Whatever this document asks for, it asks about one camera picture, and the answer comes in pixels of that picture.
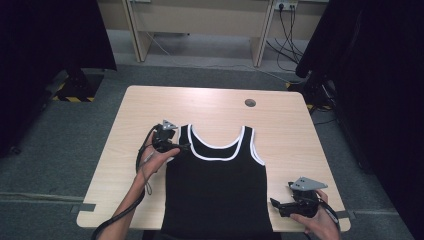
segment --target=armhole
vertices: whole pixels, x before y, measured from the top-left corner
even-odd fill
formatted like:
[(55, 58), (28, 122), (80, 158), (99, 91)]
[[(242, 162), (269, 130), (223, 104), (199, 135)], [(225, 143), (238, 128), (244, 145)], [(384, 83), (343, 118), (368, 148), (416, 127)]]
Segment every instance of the armhole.
[(265, 162), (259, 157), (258, 153), (256, 152), (255, 144), (253, 140), (255, 139), (255, 129), (252, 128), (252, 136), (250, 137), (250, 154), (252, 155), (252, 158), (255, 159), (257, 163), (259, 163), (262, 166), (265, 166)]

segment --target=power outlet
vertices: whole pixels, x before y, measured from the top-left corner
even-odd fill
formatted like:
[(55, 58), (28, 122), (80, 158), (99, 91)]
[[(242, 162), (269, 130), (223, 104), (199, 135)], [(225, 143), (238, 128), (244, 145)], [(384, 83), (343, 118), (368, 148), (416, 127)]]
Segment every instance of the power outlet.
[(298, 0), (276, 0), (274, 9), (280, 11), (280, 4), (283, 4), (283, 11), (296, 10), (298, 2)]

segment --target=person's right hand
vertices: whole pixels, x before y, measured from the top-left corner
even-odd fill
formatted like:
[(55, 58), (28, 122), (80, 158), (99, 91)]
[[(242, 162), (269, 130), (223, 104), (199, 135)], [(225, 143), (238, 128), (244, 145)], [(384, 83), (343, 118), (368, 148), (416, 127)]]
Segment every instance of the person's right hand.
[[(327, 194), (319, 189), (315, 191), (324, 202), (328, 203)], [(340, 233), (336, 224), (321, 205), (318, 206), (317, 214), (313, 218), (307, 218), (295, 213), (291, 214), (290, 218), (305, 225), (306, 234), (313, 232), (321, 240), (340, 239)]]

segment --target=yellow and black tape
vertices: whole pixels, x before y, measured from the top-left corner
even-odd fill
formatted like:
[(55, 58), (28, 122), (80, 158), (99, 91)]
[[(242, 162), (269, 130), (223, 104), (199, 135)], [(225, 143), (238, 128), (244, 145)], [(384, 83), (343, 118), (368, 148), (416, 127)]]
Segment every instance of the yellow and black tape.
[(92, 102), (94, 97), (64, 97), (64, 96), (54, 96), (53, 100), (64, 101), (64, 102)]

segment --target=black curtain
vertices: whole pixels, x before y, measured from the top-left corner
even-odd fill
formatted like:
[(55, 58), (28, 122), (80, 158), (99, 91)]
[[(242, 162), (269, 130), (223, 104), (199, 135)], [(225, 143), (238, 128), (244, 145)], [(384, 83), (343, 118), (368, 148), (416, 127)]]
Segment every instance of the black curtain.
[(95, 0), (0, 2), (0, 155), (23, 134), (62, 70), (114, 69)]

